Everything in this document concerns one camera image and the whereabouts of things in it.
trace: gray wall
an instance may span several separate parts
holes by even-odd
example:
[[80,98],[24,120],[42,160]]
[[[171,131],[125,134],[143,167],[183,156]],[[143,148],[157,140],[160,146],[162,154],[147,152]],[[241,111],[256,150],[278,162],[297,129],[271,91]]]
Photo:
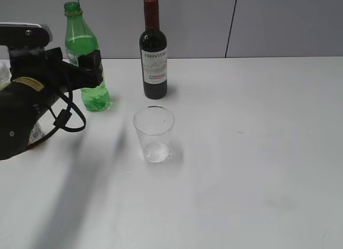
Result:
[[343,0],[237,0],[227,57],[342,56]]
[[[49,48],[64,50],[63,4],[74,0],[0,0],[0,21],[48,24]],[[80,0],[103,58],[138,58],[143,0]],[[342,56],[343,0],[160,0],[170,58]],[[8,58],[0,47],[0,58]]]
[[[52,46],[62,46],[63,3],[74,0],[0,0],[0,21],[48,24]],[[161,29],[170,58],[224,57],[235,0],[159,0]],[[143,0],[80,0],[103,58],[139,58],[144,30]],[[0,58],[7,57],[5,50]]]

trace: clear plastic cup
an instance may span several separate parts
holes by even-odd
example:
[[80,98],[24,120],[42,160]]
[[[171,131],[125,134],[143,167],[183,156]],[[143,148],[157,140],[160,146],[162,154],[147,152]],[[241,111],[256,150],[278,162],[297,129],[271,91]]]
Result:
[[163,162],[170,153],[170,131],[174,115],[162,106],[153,105],[137,112],[133,118],[145,160]]

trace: yellow label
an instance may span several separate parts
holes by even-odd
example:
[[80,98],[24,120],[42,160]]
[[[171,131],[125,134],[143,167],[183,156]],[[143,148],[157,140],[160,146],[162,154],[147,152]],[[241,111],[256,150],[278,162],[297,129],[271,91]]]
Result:
[[6,82],[5,84],[0,84],[0,91],[7,87],[8,84],[9,82]]
[[44,88],[44,85],[42,83],[30,77],[19,77],[15,79],[13,82],[18,82],[18,83],[28,85],[29,87],[32,87],[37,92],[39,92],[40,90]]

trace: red bottle cap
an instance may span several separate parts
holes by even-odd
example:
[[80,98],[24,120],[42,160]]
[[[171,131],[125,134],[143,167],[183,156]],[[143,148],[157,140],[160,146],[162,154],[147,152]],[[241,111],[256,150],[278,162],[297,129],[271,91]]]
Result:
[[160,29],[159,0],[144,0],[144,16],[146,30]]
[[159,12],[159,0],[144,0],[144,12],[152,14]]

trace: wine bottle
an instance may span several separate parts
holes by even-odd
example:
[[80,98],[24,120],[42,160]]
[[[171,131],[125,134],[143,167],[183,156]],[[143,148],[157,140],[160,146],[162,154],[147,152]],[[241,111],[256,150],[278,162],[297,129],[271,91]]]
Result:
[[167,93],[167,39],[160,31],[159,0],[144,0],[144,17],[139,39],[144,94],[159,99]]

